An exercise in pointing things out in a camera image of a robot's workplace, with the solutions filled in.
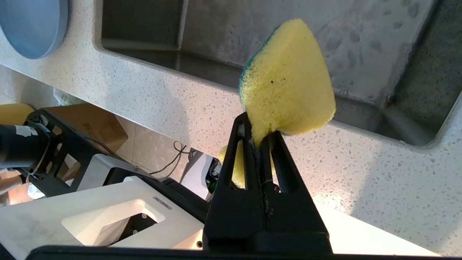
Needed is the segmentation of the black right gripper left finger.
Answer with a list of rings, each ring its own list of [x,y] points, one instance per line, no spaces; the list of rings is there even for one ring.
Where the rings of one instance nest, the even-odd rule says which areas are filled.
[[[247,113],[234,120],[218,183],[205,226],[206,251],[257,251],[258,234],[265,229],[256,150]],[[245,188],[233,190],[231,181],[239,141],[243,145]]]

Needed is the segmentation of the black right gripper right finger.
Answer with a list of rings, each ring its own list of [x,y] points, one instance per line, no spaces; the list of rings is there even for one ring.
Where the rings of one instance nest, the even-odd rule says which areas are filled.
[[[251,236],[255,253],[332,253],[330,234],[279,131],[253,153],[251,187],[261,224]]]

